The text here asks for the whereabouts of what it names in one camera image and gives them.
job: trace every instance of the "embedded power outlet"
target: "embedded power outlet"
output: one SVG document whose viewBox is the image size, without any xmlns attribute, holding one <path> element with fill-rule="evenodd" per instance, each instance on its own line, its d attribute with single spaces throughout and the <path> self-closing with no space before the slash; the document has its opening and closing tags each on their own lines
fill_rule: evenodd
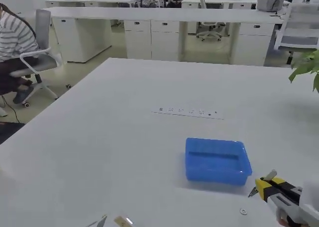
<svg viewBox="0 0 319 227">
<path fill-rule="evenodd" d="M 218 111 L 205 111 L 203 109 L 184 109 L 184 108 L 164 108 L 159 107 L 152 111 L 153 113 L 158 114 L 169 114 L 169 115 L 178 115 L 178 116 L 191 116 L 191 117 L 201 117 L 201 118 L 209 118 L 209 119 L 220 119 L 224 118 Z"/>
</svg>

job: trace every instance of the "potted plant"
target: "potted plant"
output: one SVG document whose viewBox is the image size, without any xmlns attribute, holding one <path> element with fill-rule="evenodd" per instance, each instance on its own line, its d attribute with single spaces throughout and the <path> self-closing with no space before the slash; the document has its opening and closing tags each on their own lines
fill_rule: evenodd
<svg viewBox="0 0 319 227">
<path fill-rule="evenodd" d="M 296 69 L 289 77 L 291 82 L 297 75 L 305 73 L 315 74 L 313 91 L 316 89 L 319 92 L 319 50 L 302 54 L 293 64 L 293 67 L 296 67 Z"/>
</svg>

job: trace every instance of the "blue container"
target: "blue container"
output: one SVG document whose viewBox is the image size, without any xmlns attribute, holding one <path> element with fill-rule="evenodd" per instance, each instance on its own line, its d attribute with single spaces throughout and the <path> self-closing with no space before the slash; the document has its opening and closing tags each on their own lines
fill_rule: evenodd
<svg viewBox="0 0 319 227">
<path fill-rule="evenodd" d="M 188 138 L 185 153 L 189 181 L 243 186 L 252 174 L 242 142 Z"/>
</svg>

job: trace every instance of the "shoe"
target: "shoe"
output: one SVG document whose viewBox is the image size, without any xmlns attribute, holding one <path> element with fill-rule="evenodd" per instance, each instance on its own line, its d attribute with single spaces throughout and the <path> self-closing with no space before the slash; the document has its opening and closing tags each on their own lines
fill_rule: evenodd
<svg viewBox="0 0 319 227">
<path fill-rule="evenodd" d="M 22 103 L 30 94 L 31 92 L 34 90 L 34 88 L 31 86 L 29 87 L 27 90 L 23 90 L 23 91 L 18 91 L 16 93 L 15 98 L 13 99 L 13 103 L 14 104 L 20 104 Z"/>
</svg>

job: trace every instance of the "washer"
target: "washer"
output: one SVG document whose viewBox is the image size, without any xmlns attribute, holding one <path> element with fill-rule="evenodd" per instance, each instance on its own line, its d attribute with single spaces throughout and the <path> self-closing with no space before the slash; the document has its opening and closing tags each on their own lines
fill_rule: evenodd
<svg viewBox="0 0 319 227">
<path fill-rule="evenodd" d="M 245 209 L 240 209 L 240 213 L 244 216 L 247 215 L 247 211 Z"/>
</svg>

